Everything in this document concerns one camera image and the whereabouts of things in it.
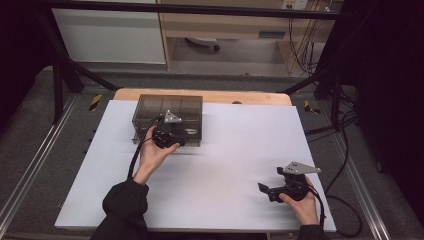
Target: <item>electrical outlet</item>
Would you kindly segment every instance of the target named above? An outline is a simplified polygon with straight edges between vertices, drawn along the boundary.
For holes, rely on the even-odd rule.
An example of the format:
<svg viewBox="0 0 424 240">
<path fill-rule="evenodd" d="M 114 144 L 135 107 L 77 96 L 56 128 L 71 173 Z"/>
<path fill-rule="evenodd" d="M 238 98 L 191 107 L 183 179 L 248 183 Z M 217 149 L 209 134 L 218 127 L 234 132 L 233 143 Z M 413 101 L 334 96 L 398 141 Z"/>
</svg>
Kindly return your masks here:
<svg viewBox="0 0 424 240">
<path fill-rule="evenodd" d="M 295 10 L 305 10 L 308 0 L 296 0 L 293 9 Z"/>
<path fill-rule="evenodd" d="M 281 5 L 281 9 L 294 9 L 295 4 L 296 0 L 284 0 L 283 5 Z"/>
</svg>

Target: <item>transparent plastic box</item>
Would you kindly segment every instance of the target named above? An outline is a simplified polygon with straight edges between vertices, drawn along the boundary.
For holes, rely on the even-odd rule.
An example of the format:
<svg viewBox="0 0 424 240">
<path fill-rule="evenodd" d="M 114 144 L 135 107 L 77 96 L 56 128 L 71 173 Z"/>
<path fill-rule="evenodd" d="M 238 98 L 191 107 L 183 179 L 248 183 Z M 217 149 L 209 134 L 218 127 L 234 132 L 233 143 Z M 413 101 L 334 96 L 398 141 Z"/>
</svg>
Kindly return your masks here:
<svg viewBox="0 0 424 240">
<path fill-rule="evenodd" d="M 185 95 L 150 95 L 142 94 L 133 117 L 135 128 L 134 144 L 140 143 L 149 123 L 169 110 L 181 118 L 182 127 L 186 130 L 189 140 L 185 146 L 199 147 L 202 140 L 202 96 Z"/>
</svg>

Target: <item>black jacket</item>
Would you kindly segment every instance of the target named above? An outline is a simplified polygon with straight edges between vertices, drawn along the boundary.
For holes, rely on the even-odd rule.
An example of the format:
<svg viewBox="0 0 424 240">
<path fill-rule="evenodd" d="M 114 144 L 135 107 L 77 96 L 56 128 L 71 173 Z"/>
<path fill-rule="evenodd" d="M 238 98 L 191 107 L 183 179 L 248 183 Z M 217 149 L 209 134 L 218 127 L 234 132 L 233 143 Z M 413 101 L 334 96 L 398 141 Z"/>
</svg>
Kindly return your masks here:
<svg viewBox="0 0 424 240">
<path fill-rule="evenodd" d="M 105 219 L 94 232 L 92 240 L 142 240 L 148 239 L 143 214 L 147 211 L 148 186 L 132 180 L 115 185 L 103 200 Z M 328 239 L 322 227 L 300 227 L 299 240 Z"/>
</svg>

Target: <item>person's right hand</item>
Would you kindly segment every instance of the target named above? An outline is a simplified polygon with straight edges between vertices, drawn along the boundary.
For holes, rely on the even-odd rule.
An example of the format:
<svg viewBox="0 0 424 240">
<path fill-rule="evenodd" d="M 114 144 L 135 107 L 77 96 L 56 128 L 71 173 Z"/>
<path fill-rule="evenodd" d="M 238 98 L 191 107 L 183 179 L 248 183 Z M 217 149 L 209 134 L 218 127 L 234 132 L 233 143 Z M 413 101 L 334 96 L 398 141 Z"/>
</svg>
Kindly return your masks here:
<svg viewBox="0 0 424 240">
<path fill-rule="evenodd" d="M 153 129 L 155 127 L 149 128 L 146 133 L 145 142 L 140 152 L 140 164 L 133 177 L 133 180 L 141 185 L 146 184 L 150 175 L 162 165 L 165 158 L 180 147 L 179 143 L 175 143 L 169 148 L 159 148 L 152 140 Z"/>
<path fill-rule="evenodd" d="M 313 187 L 311 180 L 306 177 L 306 181 Z M 318 215 L 315 204 L 315 196 L 308 192 L 306 197 L 300 201 L 295 201 L 287 194 L 280 193 L 278 196 L 282 201 L 287 203 L 295 212 L 297 219 L 302 225 L 318 225 Z"/>
</svg>

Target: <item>floor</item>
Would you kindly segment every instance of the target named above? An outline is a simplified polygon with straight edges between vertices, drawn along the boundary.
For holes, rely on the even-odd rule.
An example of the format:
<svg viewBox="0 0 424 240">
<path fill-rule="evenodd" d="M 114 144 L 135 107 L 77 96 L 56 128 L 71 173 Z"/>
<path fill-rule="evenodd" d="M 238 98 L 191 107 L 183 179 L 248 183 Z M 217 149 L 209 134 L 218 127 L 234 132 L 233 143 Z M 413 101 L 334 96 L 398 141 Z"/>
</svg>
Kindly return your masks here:
<svg viewBox="0 0 424 240">
<path fill-rule="evenodd" d="M 125 87 L 183 88 L 203 90 L 235 90 L 275 92 L 284 90 L 303 80 L 308 74 L 298 71 L 288 74 L 284 61 L 270 41 L 220 40 L 221 50 L 197 46 L 184 39 L 177 41 L 172 69 L 158 66 L 106 66 L 91 65 L 94 71 L 106 80 Z M 314 54 L 319 56 L 319 48 Z M 39 74 L 37 81 L 27 95 L 20 109 L 9 125 L 0 132 L 0 234 L 2 239 L 88 239 L 90 232 L 70 232 L 54 227 L 60 211 L 60 204 L 72 186 L 84 154 L 90 146 L 90 139 L 102 117 L 107 101 L 113 92 L 100 88 L 89 79 L 83 79 L 87 88 L 82 94 L 68 93 L 65 96 L 75 105 L 67 116 L 60 134 L 51 139 L 49 151 L 41 156 L 41 164 L 33 162 L 34 156 L 49 131 L 57 130 L 51 125 L 53 119 L 53 92 L 51 72 Z M 329 101 L 316 101 L 313 96 L 315 85 L 311 84 L 291 95 L 293 105 L 298 108 L 305 130 L 327 126 Z M 344 86 L 345 93 L 354 98 L 355 89 Z M 95 111 L 88 108 L 97 93 L 103 97 Z M 310 108 L 305 108 L 305 101 Z M 352 105 L 341 105 L 341 114 L 351 110 Z M 342 133 L 328 131 L 307 136 L 311 154 L 323 173 L 321 182 L 327 186 L 340 168 L 346 143 Z M 424 239 L 423 227 L 416 220 L 413 211 L 403 198 L 390 175 L 380 173 L 367 139 L 358 124 L 346 127 L 349 143 L 349 164 L 332 187 L 331 194 L 348 202 L 363 223 L 362 231 L 353 239 Z M 28 188 L 20 186 L 22 176 L 31 176 Z M 359 185 L 366 189 L 358 190 Z M 364 204 L 369 196 L 375 209 Z M 351 209 L 338 201 L 329 200 L 337 229 L 354 233 L 358 218 Z M 378 236 L 373 220 L 381 219 L 383 227 Z M 272 239 L 293 239 L 291 233 L 272 234 Z M 346 238 L 339 233 L 328 233 L 332 239 Z M 252 235 L 224 236 L 224 239 L 255 239 Z"/>
</svg>

